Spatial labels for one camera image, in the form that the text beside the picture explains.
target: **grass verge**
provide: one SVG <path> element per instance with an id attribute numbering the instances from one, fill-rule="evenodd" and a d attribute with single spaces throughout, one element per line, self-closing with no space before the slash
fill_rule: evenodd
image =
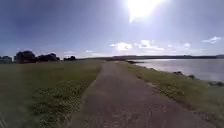
<path id="1" fill-rule="evenodd" d="M 224 88 L 208 86 L 208 82 L 184 75 L 147 69 L 119 63 L 139 79 L 156 85 L 158 91 L 211 122 L 217 128 L 224 127 Z"/>
<path id="2" fill-rule="evenodd" d="M 0 111 L 8 127 L 63 127 L 102 61 L 0 66 Z"/>

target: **lens flare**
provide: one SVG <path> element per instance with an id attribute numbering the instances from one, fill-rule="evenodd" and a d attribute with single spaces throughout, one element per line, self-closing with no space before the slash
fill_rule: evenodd
<path id="1" fill-rule="evenodd" d="M 127 0 L 130 11 L 130 22 L 135 18 L 150 15 L 164 0 Z"/>

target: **water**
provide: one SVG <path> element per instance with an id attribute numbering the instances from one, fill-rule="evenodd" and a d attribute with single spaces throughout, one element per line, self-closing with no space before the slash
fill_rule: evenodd
<path id="1" fill-rule="evenodd" d="M 138 60 L 145 63 L 137 65 L 161 71 L 181 71 L 186 75 L 193 74 L 202 80 L 224 82 L 224 59 L 159 59 Z"/>

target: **blue sky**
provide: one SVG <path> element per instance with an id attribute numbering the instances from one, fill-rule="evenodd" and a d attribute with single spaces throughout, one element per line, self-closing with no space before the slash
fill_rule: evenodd
<path id="1" fill-rule="evenodd" d="M 164 0 L 132 22 L 127 1 L 0 0 L 0 56 L 223 54 L 223 0 Z"/>

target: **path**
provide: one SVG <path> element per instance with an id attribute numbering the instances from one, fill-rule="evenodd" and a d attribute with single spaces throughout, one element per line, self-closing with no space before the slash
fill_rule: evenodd
<path id="1" fill-rule="evenodd" d="M 214 128 L 147 83 L 106 63 L 84 97 L 74 128 Z"/>

